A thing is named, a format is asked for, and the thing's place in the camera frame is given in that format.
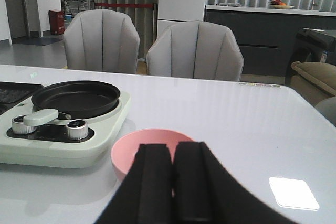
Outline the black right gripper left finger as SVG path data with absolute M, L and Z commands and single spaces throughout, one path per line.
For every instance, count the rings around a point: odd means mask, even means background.
M 165 144 L 141 144 L 97 223 L 171 223 L 172 163 Z

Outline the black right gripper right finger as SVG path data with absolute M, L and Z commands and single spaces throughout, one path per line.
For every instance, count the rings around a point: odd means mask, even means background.
M 175 223 L 292 223 L 242 186 L 204 142 L 174 155 Z

